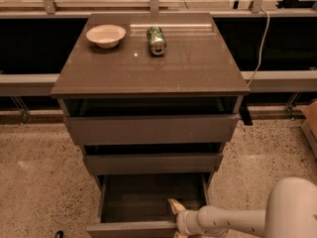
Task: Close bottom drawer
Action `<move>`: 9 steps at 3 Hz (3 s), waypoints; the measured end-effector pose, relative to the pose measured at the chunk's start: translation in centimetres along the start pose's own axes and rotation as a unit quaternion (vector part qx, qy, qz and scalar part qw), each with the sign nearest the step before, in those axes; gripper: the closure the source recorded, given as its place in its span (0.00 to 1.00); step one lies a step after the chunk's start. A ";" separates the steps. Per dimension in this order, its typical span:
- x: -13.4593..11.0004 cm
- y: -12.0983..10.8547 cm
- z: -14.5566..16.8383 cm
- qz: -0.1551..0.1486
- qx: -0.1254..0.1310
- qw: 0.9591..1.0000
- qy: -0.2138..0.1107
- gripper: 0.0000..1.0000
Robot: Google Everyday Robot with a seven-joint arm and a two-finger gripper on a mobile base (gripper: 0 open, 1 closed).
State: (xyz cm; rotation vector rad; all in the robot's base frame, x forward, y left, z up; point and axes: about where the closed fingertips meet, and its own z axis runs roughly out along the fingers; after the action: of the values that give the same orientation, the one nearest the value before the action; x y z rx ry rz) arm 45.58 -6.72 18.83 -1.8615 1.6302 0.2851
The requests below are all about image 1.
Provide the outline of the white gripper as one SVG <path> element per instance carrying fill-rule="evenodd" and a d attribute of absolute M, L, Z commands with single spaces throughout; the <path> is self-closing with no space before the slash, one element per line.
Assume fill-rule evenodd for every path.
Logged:
<path fill-rule="evenodd" d="M 201 227 L 198 224 L 198 212 L 194 210 L 187 210 L 176 199 L 169 198 L 168 203 L 171 211 L 176 215 L 176 231 L 173 238 L 185 238 L 185 236 L 200 235 Z"/>

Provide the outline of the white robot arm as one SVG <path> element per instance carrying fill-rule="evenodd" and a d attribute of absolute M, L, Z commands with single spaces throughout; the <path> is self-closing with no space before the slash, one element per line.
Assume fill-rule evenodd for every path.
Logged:
<path fill-rule="evenodd" d="M 265 210 L 225 210 L 205 205 L 186 209 L 174 198 L 174 238 L 225 238 L 229 230 L 259 238 L 317 238 L 317 185 L 284 178 L 270 191 Z"/>

